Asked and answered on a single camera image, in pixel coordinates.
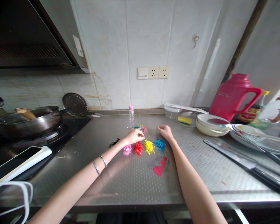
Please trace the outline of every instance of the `range hood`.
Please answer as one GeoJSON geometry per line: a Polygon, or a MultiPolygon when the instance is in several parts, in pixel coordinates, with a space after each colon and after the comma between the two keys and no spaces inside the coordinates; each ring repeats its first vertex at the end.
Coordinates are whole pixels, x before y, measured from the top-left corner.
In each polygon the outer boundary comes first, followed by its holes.
{"type": "Polygon", "coordinates": [[[89,73],[70,1],[0,1],[0,73],[89,73]]]}

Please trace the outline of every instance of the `yellow sponge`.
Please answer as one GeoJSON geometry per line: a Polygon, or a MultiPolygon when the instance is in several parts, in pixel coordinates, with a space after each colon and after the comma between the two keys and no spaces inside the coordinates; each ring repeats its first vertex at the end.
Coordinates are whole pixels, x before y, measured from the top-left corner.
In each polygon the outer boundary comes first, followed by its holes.
{"type": "Polygon", "coordinates": [[[191,118],[185,118],[185,117],[178,117],[177,118],[177,121],[180,122],[180,123],[184,123],[184,124],[187,124],[187,125],[191,125],[192,124],[192,119],[191,118]]]}

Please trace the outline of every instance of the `white bowl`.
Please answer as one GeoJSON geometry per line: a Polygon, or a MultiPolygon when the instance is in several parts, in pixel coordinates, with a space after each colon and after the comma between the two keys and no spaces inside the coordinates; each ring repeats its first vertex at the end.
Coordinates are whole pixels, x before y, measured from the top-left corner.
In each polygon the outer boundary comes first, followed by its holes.
{"type": "Polygon", "coordinates": [[[209,135],[209,136],[213,136],[213,137],[220,137],[220,136],[226,135],[229,132],[229,128],[224,128],[223,131],[215,131],[215,130],[209,129],[209,128],[203,126],[200,123],[199,119],[196,120],[196,127],[202,133],[209,135]]]}
{"type": "Polygon", "coordinates": [[[225,120],[224,118],[221,118],[221,117],[218,117],[215,115],[211,115],[211,114],[198,114],[197,115],[197,119],[199,120],[200,124],[202,124],[204,127],[209,128],[214,131],[223,131],[225,129],[224,127],[216,126],[214,124],[207,122],[209,119],[213,119],[213,118],[217,118],[217,119],[229,122],[228,120],[225,120]]]}

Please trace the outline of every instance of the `wok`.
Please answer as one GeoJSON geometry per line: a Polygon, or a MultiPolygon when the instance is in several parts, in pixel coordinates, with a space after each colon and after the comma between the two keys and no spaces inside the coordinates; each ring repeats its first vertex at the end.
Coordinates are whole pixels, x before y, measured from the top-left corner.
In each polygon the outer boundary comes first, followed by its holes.
{"type": "Polygon", "coordinates": [[[35,119],[28,120],[18,113],[0,118],[0,133],[9,139],[27,139],[41,136],[58,127],[62,120],[62,114],[70,108],[60,110],[57,106],[39,107],[30,110],[35,119]]]}

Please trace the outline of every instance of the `smartphone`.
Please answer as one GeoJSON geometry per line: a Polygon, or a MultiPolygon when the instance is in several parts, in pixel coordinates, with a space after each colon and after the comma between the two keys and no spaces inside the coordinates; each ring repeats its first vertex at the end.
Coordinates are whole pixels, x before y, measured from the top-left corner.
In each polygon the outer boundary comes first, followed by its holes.
{"type": "Polygon", "coordinates": [[[0,166],[0,182],[10,181],[52,153],[47,146],[32,146],[0,166]]]}

